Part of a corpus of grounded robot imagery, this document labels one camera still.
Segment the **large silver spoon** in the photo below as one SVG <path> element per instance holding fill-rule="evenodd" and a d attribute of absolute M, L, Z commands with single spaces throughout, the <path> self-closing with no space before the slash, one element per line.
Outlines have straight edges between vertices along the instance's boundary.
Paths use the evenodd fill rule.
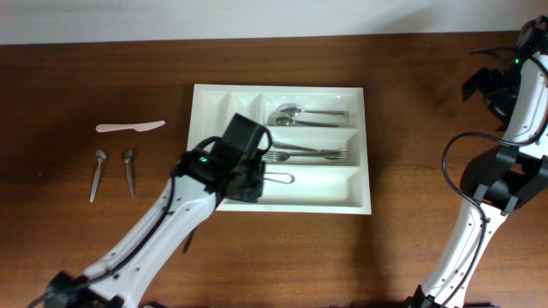
<path fill-rule="evenodd" d="M 267 118 L 270 126 L 308 126 L 308 127 L 338 127 L 336 124 L 318 123 L 310 121 L 297 121 L 285 113 L 271 114 Z"/>
<path fill-rule="evenodd" d="M 302 113 L 310 113 L 310 114 L 337 116 L 337 117 L 342 117 L 344 119 L 349 118 L 349 113 L 345 110 L 310 110 L 310 109 L 305 109 L 299 104 L 294 104 L 294 103 L 281 104 L 277 106 L 276 112 L 286 113 L 290 116 L 297 116 Z"/>

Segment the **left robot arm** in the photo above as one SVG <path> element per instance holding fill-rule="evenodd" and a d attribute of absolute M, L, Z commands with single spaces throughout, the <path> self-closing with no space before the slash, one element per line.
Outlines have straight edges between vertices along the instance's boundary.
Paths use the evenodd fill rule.
<path fill-rule="evenodd" d="M 175 249 L 225 199 L 255 203 L 262 195 L 265 126 L 235 114 L 222 136 L 181 154 L 150 210 L 102 258 L 76 278 L 60 272 L 32 307 L 136 307 Z"/>

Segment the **white plastic knife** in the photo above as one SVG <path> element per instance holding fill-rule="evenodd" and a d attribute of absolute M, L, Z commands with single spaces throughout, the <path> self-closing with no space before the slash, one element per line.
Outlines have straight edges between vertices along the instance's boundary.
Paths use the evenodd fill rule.
<path fill-rule="evenodd" d="M 95 127 L 95 130 L 98 133 L 109 133 L 122 130 L 134 130 L 136 132 L 146 132 L 159 127 L 162 127 L 166 124 L 166 121 L 150 121 L 143 123 L 132 123 L 132 124 L 98 124 Z"/>

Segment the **small silver teaspoon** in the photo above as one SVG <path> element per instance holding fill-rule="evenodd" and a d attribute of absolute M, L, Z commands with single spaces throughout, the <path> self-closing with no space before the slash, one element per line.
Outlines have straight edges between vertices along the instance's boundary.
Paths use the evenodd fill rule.
<path fill-rule="evenodd" d="M 107 158 L 108 158 L 108 153 L 106 151 L 102 151 L 102 150 L 96 151 L 97 167 L 94 172 L 93 180 L 92 180 L 92 188 L 91 188 L 91 193 L 89 198 L 90 203 L 93 203 L 96 198 L 98 185 L 99 185 L 101 174 L 102 174 L 103 164 L 107 160 Z"/>
<path fill-rule="evenodd" d="M 122 156 L 122 160 L 125 164 L 126 178 L 128 182 L 128 190 L 131 198 L 135 198 L 135 189 L 134 189 L 134 172 L 133 172 L 133 160 L 134 160 L 135 151 L 134 149 L 127 149 Z"/>

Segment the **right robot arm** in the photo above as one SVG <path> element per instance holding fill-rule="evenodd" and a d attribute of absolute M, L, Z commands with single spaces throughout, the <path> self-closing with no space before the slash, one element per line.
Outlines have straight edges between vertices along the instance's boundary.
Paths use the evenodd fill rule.
<path fill-rule="evenodd" d="M 547 187 L 547 18 L 520 30 L 504 70 L 482 68 L 462 84 L 462 98 L 482 94 L 503 137 L 474 133 L 495 147 L 470 161 L 458 184 L 456 225 L 438 265 L 406 307 L 462 307 L 470 279 L 507 216 Z"/>

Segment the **silver fork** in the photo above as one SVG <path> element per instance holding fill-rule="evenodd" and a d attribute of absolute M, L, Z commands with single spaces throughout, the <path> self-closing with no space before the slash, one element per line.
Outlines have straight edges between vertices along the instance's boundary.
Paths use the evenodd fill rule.
<path fill-rule="evenodd" d="M 290 145 L 290 144 L 276 142 L 276 141 L 274 141 L 272 143 L 272 145 L 273 145 L 274 148 L 283 149 L 283 150 L 308 151 L 308 152 L 340 151 L 340 150 L 327 150 L 327 149 L 317 150 L 317 149 L 308 148 L 308 147 L 304 147 L 304 146 Z"/>
<path fill-rule="evenodd" d="M 299 152 L 286 152 L 286 151 L 268 151 L 263 155 L 264 159 L 285 162 L 290 158 L 295 157 L 307 157 L 307 158 L 323 158 L 327 160 L 343 160 L 348 157 L 346 151 L 299 151 Z"/>

